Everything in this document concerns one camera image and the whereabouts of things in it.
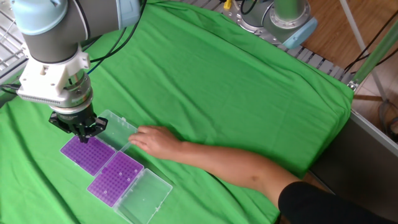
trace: clear plastic box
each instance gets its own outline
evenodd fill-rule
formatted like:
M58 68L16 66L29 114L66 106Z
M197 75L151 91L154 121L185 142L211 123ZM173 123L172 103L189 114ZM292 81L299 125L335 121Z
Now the clear plastic box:
M104 132L88 144L73 137L61 153L95 177L87 188L95 197L129 223L149 223L173 187L124 153L137 128L110 110L99 116L108 119Z

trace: green fabric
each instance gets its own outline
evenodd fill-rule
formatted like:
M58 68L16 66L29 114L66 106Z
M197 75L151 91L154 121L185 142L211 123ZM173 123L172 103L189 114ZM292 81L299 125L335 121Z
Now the green fabric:
M120 32L90 48L100 57ZM349 117L344 84L238 27L180 2L146 7L130 42L91 74L99 114L169 127L179 138L253 151L303 177ZM71 138L46 105L17 98L0 109L0 222L125 223L86 188L93 180L59 152ZM273 223L258 192L203 170L127 154L173 185L151 223Z

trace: metal pole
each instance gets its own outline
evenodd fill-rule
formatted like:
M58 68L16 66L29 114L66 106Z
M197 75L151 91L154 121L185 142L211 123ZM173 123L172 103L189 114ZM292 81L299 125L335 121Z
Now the metal pole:
M367 75L374 69L377 63L387 54L390 48L397 42L398 40L398 21L394 23L391 27L390 31L386 34L386 36L380 41L380 44L374 49L374 51L370 54L368 59L362 65L362 67L356 72L353 81L357 84L360 84Z
M298 19L304 12L307 0L274 0L275 13L285 22Z
M361 48L361 50L364 50L366 48L365 43L363 42L361 33L359 32L358 26L355 23L354 17L351 13L351 10L349 9L349 6L347 4L346 0L340 0L341 6L343 6L343 10L346 14L347 20L349 22L349 25L351 26L351 29L354 32L356 41L359 44L359 47ZM386 92L383 89L383 86L381 85L379 76L377 75L376 71L371 71L371 75L373 76L374 82L377 86L377 89L379 90L380 96L383 99L383 101L387 100L387 95Z

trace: robotic arm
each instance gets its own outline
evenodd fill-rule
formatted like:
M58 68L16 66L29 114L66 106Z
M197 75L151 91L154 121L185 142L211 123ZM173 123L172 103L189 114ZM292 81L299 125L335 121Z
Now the robotic arm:
M84 71L90 58L80 42L134 25L138 0L12 0L17 26L29 61L17 94L48 104L49 121L80 142L104 131L107 120L93 110L93 90Z

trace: black sleeve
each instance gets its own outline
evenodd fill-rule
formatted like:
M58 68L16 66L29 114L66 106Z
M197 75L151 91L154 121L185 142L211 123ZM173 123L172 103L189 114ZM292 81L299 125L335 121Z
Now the black sleeve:
M285 187L278 204L291 224L394 223L305 182Z

